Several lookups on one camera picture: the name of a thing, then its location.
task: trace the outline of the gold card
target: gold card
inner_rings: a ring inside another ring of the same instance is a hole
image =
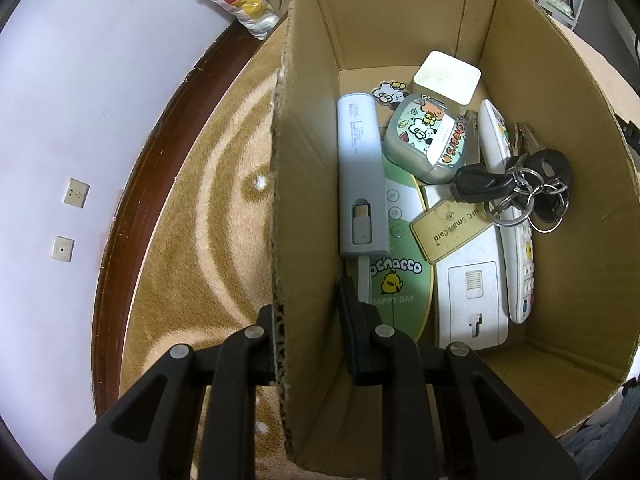
[[[435,264],[491,227],[482,204],[443,200],[409,225],[425,259]]]

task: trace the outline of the white plastic device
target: white plastic device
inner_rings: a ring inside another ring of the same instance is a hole
[[[370,94],[347,94],[338,99],[337,113],[340,255],[358,256],[358,297],[369,301],[369,257],[389,254],[376,104]]]
[[[451,196],[450,187],[424,186],[428,208]],[[502,242],[491,226],[435,264],[438,346],[462,341],[473,350],[507,339],[506,275]]]
[[[475,66],[434,50],[414,76],[414,92],[441,101],[452,116],[464,115],[480,76]]]
[[[492,173],[504,173],[511,156],[504,118],[489,99],[482,101],[478,110],[478,135],[484,163]],[[501,218],[513,220],[520,213],[513,206]],[[500,227],[504,263],[507,273],[509,316],[523,323],[531,313],[533,303],[533,241],[528,222],[516,227]]]

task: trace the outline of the brown wooden baseboard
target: brown wooden baseboard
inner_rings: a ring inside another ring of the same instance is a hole
[[[164,201],[205,122],[259,45],[239,22],[232,23],[189,72],[129,177],[102,258],[95,297],[92,375],[97,416],[118,399],[129,309]]]

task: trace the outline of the green pochacco card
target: green pochacco card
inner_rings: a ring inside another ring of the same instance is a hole
[[[418,340],[431,306],[433,267],[422,256],[409,224],[425,205],[413,175],[386,158],[384,165],[390,254],[371,259],[372,303],[383,323]],[[348,272],[357,286],[357,258],[348,260]]]

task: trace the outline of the gray fabric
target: gray fabric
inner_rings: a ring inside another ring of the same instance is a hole
[[[588,479],[602,465],[616,447],[640,408],[640,387],[631,388],[620,405],[620,410],[606,424],[585,426],[562,439],[562,446],[574,457],[583,479]]]

